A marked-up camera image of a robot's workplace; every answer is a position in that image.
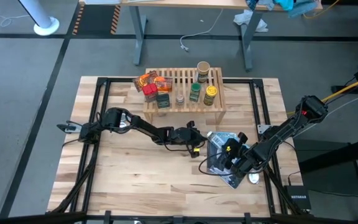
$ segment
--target white cable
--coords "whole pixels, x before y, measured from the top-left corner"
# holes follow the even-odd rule
[[[4,17],[4,16],[0,16],[1,18],[3,18],[4,20],[2,20],[2,22],[0,23],[1,27],[7,27],[9,25],[11,25],[12,23],[12,19],[17,19],[17,18],[23,18],[23,17],[28,17],[29,15],[24,15],[24,16],[11,16],[11,17]]]
[[[214,28],[216,22],[218,21],[219,17],[221,17],[222,12],[223,12],[223,9],[221,9],[221,12],[220,12],[219,15],[217,16],[217,18],[216,18],[214,24],[211,26],[211,28],[209,28],[209,30],[207,30],[207,31],[205,31],[205,32],[200,32],[200,33],[198,33],[198,34],[184,35],[184,36],[180,37],[180,40],[179,40],[179,41],[180,41],[180,48],[183,49],[183,50],[186,50],[186,51],[188,52],[188,51],[189,51],[189,48],[186,47],[186,46],[181,42],[181,40],[182,40],[183,38],[186,38],[186,37],[194,37],[194,36],[197,36],[197,35],[207,34],[207,33],[211,32],[211,30]]]
[[[335,112],[335,111],[341,109],[342,107],[344,107],[344,106],[346,106],[346,105],[348,105],[348,104],[350,104],[350,103],[355,102],[356,100],[358,100],[358,97],[357,97],[356,99],[353,99],[353,100],[347,102],[347,103],[344,103],[342,106],[340,106],[340,107],[336,108],[335,110],[329,112],[329,113],[327,114],[326,118],[327,118],[330,114],[332,114],[333,112]],[[313,124],[312,126],[310,126],[310,127],[306,128],[305,130],[303,130],[301,133],[298,133],[297,135],[293,136],[292,138],[297,137],[298,135],[300,135],[300,134],[304,133],[305,131],[311,129],[311,128],[314,127],[315,125],[316,125],[316,124]]]

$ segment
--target yellow lid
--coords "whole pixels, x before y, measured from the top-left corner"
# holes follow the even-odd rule
[[[218,89],[215,86],[209,86],[206,89],[206,94],[208,96],[216,96],[217,93],[218,93]]]

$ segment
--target wooden table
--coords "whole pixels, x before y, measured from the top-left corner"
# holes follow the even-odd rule
[[[79,0],[81,4],[86,4],[86,0]],[[316,10],[322,10],[321,0]],[[120,4],[122,6],[129,6],[131,13],[132,23],[134,25],[136,43],[135,43],[135,54],[134,64],[140,64],[140,56],[142,53],[142,46],[146,28],[147,18],[145,15],[140,16],[139,6],[160,6],[160,7],[200,7],[200,8],[220,8],[220,9],[249,9],[246,0],[161,0],[161,1],[149,1],[149,2],[131,2],[128,0],[122,0]],[[283,11],[281,6],[275,5],[272,11]],[[254,36],[259,21],[262,18],[264,12],[269,12],[266,6],[257,5],[254,13],[252,14],[251,20],[247,25],[241,25],[241,41],[242,41],[242,52],[244,55],[244,63],[246,71],[252,70],[252,58],[250,42]]]
[[[88,121],[97,79],[81,78],[70,118],[72,121]],[[263,82],[271,122],[281,124],[287,116],[278,79],[264,78]],[[220,125],[216,125],[213,114],[190,113],[156,117],[153,125],[178,128],[194,120],[203,135],[208,131],[242,131],[249,138],[247,143],[253,144],[257,141],[257,132],[249,86],[224,83],[224,90],[227,113]],[[144,118],[143,100],[144,96],[136,91],[133,83],[112,83],[107,108],[126,108]],[[77,137],[77,134],[68,134],[65,141]],[[49,210],[55,208],[73,187],[82,146],[82,143],[74,142],[63,148],[48,204]],[[244,179],[237,189],[232,189],[219,177],[199,173],[198,164],[205,157],[206,147],[201,148],[199,157],[192,159],[187,152],[169,152],[163,146],[155,145],[149,137],[135,130],[125,135],[104,131],[88,214],[104,215],[105,210],[111,210],[112,215],[137,216],[243,217],[244,212],[249,212],[253,217],[270,216],[263,177],[260,177],[259,184],[254,185]],[[282,180],[286,184],[288,175],[299,171],[296,153],[291,147],[282,144],[277,157]],[[292,175],[291,181],[295,185],[302,184],[299,173]],[[80,192],[77,210],[82,206],[83,193],[84,189]],[[276,211],[279,212],[274,186],[273,198]]]
[[[144,102],[143,113],[148,122],[153,121],[154,114],[167,113],[213,113],[215,114],[216,124],[219,124],[226,113],[226,102],[223,90],[221,68],[211,68],[206,82],[201,83],[201,91],[198,102],[189,100],[191,84],[197,82],[197,68],[147,68],[146,73],[156,71],[161,77],[172,78],[172,92],[170,95],[170,106],[168,108],[158,108],[157,102]],[[206,87],[213,85],[218,89],[214,104],[206,106],[203,103]],[[183,95],[185,101],[183,105],[177,106],[176,97]]]

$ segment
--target yellow cable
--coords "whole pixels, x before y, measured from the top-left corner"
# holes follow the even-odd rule
[[[348,90],[348,89],[350,89],[350,88],[352,88],[352,87],[355,87],[355,86],[358,86],[358,82],[355,82],[355,83],[353,83],[353,84],[351,84],[351,85],[348,85],[347,87],[343,88],[342,90],[339,90],[339,91],[337,91],[336,93],[333,93],[333,94],[331,94],[331,95],[325,97],[325,98],[322,99],[321,101],[322,101],[323,103],[326,103],[326,102],[327,102],[329,99],[331,99],[332,97],[338,96],[339,94],[341,94],[341,93],[345,92],[346,90]],[[295,111],[288,112],[287,114],[288,114],[288,115],[291,115],[291,114],[293,114],[293,113],[295,113]]]
[[[335,6],[336,5],[336,3],[338,3],[339,2],[339,0],[336,0],[332,5],[330,5],[330,6],[328,6],[328,8],[326,8],[325,10],[323,10],[323,11],[321,11],[319,14],[316,14],[316,15],[314,15],[314,16],[307,16],[307,15],[303,15],[305,18],[307,18],[307,19],[313,19],[313,18],[315,18],[315,17],[318,17],[318,16],[320,16],[321,14],[323,14],[324,12],[326,12],[326,11],[328,11],[330,8],[332,8],[333,6]]]

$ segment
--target desk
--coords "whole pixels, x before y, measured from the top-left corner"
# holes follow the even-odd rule
[[[321,10],[321,0],[316,10]],[[85,0],[80,0],[81,4],[85,4]],[[142,45],[144,40],[145,28],[147,18],[145,15],[139,14],[139,6],[160,6],[160,7],[200,7],[200,8],[221,8],[221,9],[249,9],[246,0],[161,0],[150,2],[132,2],[128,3],[128,0],[122,0],[122,6],[129,6],[129,11],[132,17],[132,23],[134,25],[136,43],[134,64],[140,64],[140,57],[142,54]],[[242,53],[244,55],[244,63],[246,71],[249,72],[252,69],[252,58],[250,42],[259,21],[262,18],[264,12],[268,12],[266,6],[257,5],[255,11],[251,17],[249,25],[241,25],[241,41],[242,41]],[[283,11],[281,6],[276,5],[273,11]]]
[[[70,118],[72,121],[88,122],[97,80],[97,77],[81,78]],[[250,85],[225,83],[230,80],[223,79],[227,112],[220,125],[216,125],[213,114],[191,113],[156,116],[153,125],[178,128],[194,120],[204,136],[208,131],[242,131],[248,136],[248,143],[253,144],[257,141],[257,131]],[[278,79],[264,78],[263,84],[271,123],[281,124],[287,116]],[[111,83],[108,93],[107,108],[126,108],[145,119],[144,96],[137,92],[133,83]],[[256,100],[261,101],[259,91],[256,91]],[[263,118],[261,106],[259,115]],[[77,137],[77,134],[68,134],[65,141]],[[63,148],[48,210],[55,208],[73,187],[82,147],[82,143],[73,142]],[[183,149],[183,146],[170,147]],[[243,217],[244,212],[249,212],[252,217],[270,216],[263,174],[259,184],[254,185],[244,179],[237,189],[232,189],[219,177],[203,175],[198,171],[198,164],[205,157],[206,147],[201,148],[199,157],[192,159],[187,152],[170,152],[163,146],[155,145],[149,137],[135,130],[124,135],[104,131],[87,214],[103,215],[105,210],[110,210],[112,215],[123,216]],[[277,158],[285,184],[289,174],[299,171],[296,152],[282,144]],[[294,185],[301,185],[300,173],[292,175],[291,181]],[[279,212],[274,186],[272,191],[275,210]],[[84,187],[77,210],[82,207],[83,198]]]

